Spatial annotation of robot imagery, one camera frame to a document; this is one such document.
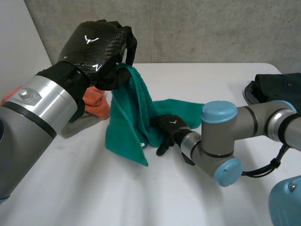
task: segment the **towel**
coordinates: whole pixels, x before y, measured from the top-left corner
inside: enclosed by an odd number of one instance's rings
[[[110,106],[104,97],[104,91],[92,86],[87,88],[83,100],[85,110],[98,118],[105,120],[110,116]]]
[[[129,81],[112,91],[110,123],[106,131],[105,146],[110,151],[148,166],[143,148],[151,144],[159,147],[164,136],[150,126],[153,117],[178,115],[195,129],[201,124],[203,104],[168,99],[153,102],[138,71],[126,64],[131,73]]]
[[[64,138],[72,137],[84,129],[87,129],[101,121],[95,115],[85,111],[85,113],[73,123],[68,122],[61,130],[61,136]]]

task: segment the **dark green cloth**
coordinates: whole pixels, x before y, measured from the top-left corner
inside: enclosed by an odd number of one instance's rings
[[[175,114],[194,129],[201,124],[203,104],[173,99],[153,102],[138,71],[126,64],[120,64],[119,67],[126,67],[131,78],[112,91],[105,145],[118,155],[148,166],[143,148],[148,144],[159,147],[164,139],[157,129],[150,126],[150,120],[155,116]]]

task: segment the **black cable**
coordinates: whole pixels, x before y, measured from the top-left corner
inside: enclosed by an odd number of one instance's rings
[[[272,159],[269,165],[266,165],[264,167],[261,167],[253,171],[247,171],[247,172],[243,171],[241,175],[251,177],[251,178],[261,178],[270,174],[280,166],[281,159],[289,148],[290,148],[289,146],[283,144],[279,150],[277,157]]]
[[[276,169],[276,168],[272,168],[270,171],[268,171],[268,172],[265,173],[265,174],[256,175],[256,176],[251,176],[251,175],[250,175],[250,176],[248,176],[248,177],[250,177],[250,178],[261,178],[261,177],[264,177],[264,176],[270,174],[270,173],[273,172],[275,169]]]

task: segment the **white logo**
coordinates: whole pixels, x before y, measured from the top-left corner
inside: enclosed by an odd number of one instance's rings
[[[85,40],[86,40],[87,44],[89,44],[90,42],[96,41],[96,40],[98,40],[98,39],[99,39],[99,38],[96,38],[96,39],[93,39],[93,40],[87,39],[87,36],[85,35]]]
[[[96,67],[96,71],[98,71],[100,68],[100,66],[98,67],[98,65],[93,65],[92,67]]]

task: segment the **gray cloth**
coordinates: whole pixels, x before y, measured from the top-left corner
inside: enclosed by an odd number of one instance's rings
[[[99,123],[100,121],[101,121],[100,118],[85,111],[83,116],[81,116],[75,122],[73,122],[73,123],[68,122],[64,126],[64,128],[61,131],[61,136],[64,138],[72,137],[75,134],[78,134],[79,132],[81,132],[82,130],[89,128],[91,126],[94,126],[95,124]]]

